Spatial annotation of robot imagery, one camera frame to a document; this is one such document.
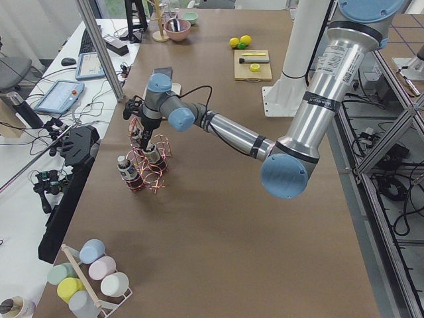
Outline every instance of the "wooden cutting board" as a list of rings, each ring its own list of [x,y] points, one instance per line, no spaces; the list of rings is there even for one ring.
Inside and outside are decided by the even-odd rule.
[[[265,56],[243,56],[243,54],[251,53],[265,53]],[[234,51],[234,78],[237,81],[271,81],[271,64],[259,64],[259,72],[250,71],[250,64],[240,64],[239,59],[255,59],[255,60],[269,60],[270,56],[267,50],[235,50]]]

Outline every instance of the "green cup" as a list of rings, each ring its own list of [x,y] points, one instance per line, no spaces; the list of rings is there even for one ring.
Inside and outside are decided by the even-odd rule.
[[[78,275],[75,273],[71,263],[63,263],[53,266],[47,275],[47,282],[52,285],[59,285],[62,280],[68,277],[77,278]]]

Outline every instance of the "computer mouse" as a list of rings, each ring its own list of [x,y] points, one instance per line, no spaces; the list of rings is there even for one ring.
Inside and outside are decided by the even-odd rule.
[[[75,60],[75,58],[64,58],[60,63],[62,66],[69,66],[77,64],[77,61]]]

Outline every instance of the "brown table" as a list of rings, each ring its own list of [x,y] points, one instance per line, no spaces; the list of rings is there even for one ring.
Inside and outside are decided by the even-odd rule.
[[[211,108],[276,139],[291,118],[266,118],[264,83],[233,79],[230,37],[250,34],[280,76],[292,22],[285,11],[199,10],[187,40],[146,34],[128,96],[142,95],[153,68],[172,66],[183,92],[212,85]],[[205,101],[207,91],[187,101]],[[133,296],[116,317],[379,317],[327,139],[307,190],[281,200],[260,185],[261,163],[197,127],[170,139],[166,189],[132,193],[116,169],[129,122],[119,104],[65,242],[101,239],[130,279]],[[63,261],[60,255],[58,262]],[[47,285],[35,317],[73,317]]]

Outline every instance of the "office chair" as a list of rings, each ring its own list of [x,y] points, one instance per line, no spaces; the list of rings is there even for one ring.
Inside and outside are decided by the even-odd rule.
[[[20,83],[31,70],[32,61],[29,58],[0,57],[0,93],[20,89]]]

